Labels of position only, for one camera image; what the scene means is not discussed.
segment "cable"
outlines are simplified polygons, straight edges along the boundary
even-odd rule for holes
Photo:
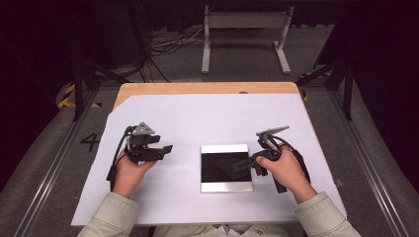
[[[124,135],[120,140],[120,144],[118,145],[117,151],[115,152],[115,156],[114,156],[114,160],[112,162],[112,166],[114,166],[114,165],[117,166],[116,161],[117,161],[118,155],[120,154],[121,146],[123,145],[124,139],[129,134],[129,132],[130,132],[130,130],[127,128],[126,132],[124,132]]]
[[[126,78],[126,77],[128,77],[128,76],[130,76],[130,75],[133,75],[135,72],[137,72],[137,71],[139,71],[140,69],[141,69],[141,67],[142,67],[142,65],[141,66],[137,66],[137,67],[135,67],[135,68],[133,68],[132,70],[130,70],[130,71],[126,71],[126,72],[123,72],[123,73],[120,73],[120,74],[117,74],[117,75],[119,75],[119,76],[121,76],[121,77],[124,77],[124,78]],[[105,78],[109,78],[108,76],[106,76],[106,75],[97,75],[99,78],[103,78],[103,79],[105,79]]]
[[[294,151],[295,149],[289,144],[287,143],[285,140],[283,140],[282,138],[275,136],[275,135],[268,135],[268,138],[275,138],[278,139],[280,141],[282,141],[287,147],[289,147],[292,151]],[[277,142],[272,142],[277,148],[280,148],[280,146],[277,144]]]
[[[147,67],[148,67],[148,70],[150,71],[150,80],[151,80],[151,82],[154,82],[154,80],[153,80],[153,70],[151,70],[151,67],[150,67],[150,60],[147,60]]]
[[[117,164],[115,164],[115,166],[118,166],[118,163],[120,163],[121,159],[123,159],[125,156],[126,156],[126,154],[124,154],[123,156],[121,156],[121,157],[118,159]]]
[[[142,72],[142,68],[141,68],[141,70],[139,70],[139,75],[141,75],[141,77],[142,77],[142,81],[143,81],[144,83],[147,83],[147,82],[148,82],[148,81],[147,81],[147,78],[145,77],[144,73]]]
[[[157,39],[157,43],[152,45],[150,48],[151,51],[157,52],[158,54],[152,54],[151,56],[159,56],[163,53],[174,53],[185,45],[189,45],[196,41],[203,42],[202,40],[197,39],[201,36],[203,29],[204,28],[200,28],[198,31],[192,33],[188,37],[186,33],[183,33],[179,38],[179,34],[177,34],[173,36],[170,40],[160,41],[159,39]]]
[[[163,73],[160,71],[160,68],[158,68],[157,64],[153,61],[153,59],[149,58],[148,60],[150,60],[150,61],[154,64],[154,66],[156,67],[156,69],[158,70],[158,72],[160,72],[160,75],[164,78],[164,80],[166,80],[167,82],[171,82],[169,79],[167,79],[167,78],[163,75]]]

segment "wooden table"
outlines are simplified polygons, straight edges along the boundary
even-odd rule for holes
[[[294,82],[126,83],[114,109],[132,95],[299,93]]]

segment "person's left hand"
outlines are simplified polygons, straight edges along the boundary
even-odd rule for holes
[[[125,198],[130,198],[141,183],[145,173],[156,163],[156,161],[144,162],[140,165],[136,165],[129,160],[128,155],[124,151],[120,152],[117,161],[118,160],[115,185],[112,192]]]

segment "aluminum rail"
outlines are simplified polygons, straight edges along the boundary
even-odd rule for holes
[[[377,202],[381,207],[382,213],[384,214],[393,235],[398,237],[409,236],[403,222],[400,219],[400,216],[397,213],[397,210],[395,209],[395,206],[391,201],[390,196],[388,195],[387,189],[377,173],[370,155],[361,141],[360,135],[358,134],[354,124],[346,119],[345,113],[342,110],[342,99],[340,98],[339,93],[330,91],[329,95],[336,111],[339,113],[340,119],[345,124],[345,127],[351,136],[352,143],[358,152],[358,161],[367,176],[367,180],[370,183],[373,193],[376,196]]]
[[[89,106],[94,102],[94,99],[96,98],[97,94],[97,91],[88,91],[83,108],[89,108]],[[37,193],[35,194],[35,197],[32,200],[31,205],[29,206],[27,212],[25,213],[25,216],[23,217],[18,229],[14,234],[15,237],[30,235],[31,230],[34,227],[35,222],[37,221],[38,216],[41,213],[43,205],[45,204],[55,184],[55,181],[58,178],[59,172],[61,171],[61,168],[65,163],[74,137],[77,134],[81,123],[86,117],[87,112],[88,110],[84,110],[83,113],[80,115],[80,118],[77,121],[73,122],[70,128],[68,129],[68,132],[65,136],[63,143],[61,144],[61,147],[55,155],[55,158],[52,161],[52,164],[49,167],[49,170],[47,171],[45,177],[43,178],[40,187],[38,188]]]

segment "hand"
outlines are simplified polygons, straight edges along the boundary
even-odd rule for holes
[[[117,175],[113,192],[125,198],[131,197],[141,183],[145,173],[156,163],[156,161],[153,161],[136,165],[129,160],[128,155],[124,151],[120,152],[117,162]]]
[[[260,166],[269,170],[281,185],[293,193],[297,203],[316,196],[317,191],[308,182],[290,149],[283,145],[281,151],[282,155],[278,161],[271,161],[263,156],[257,157],[256,161]]]

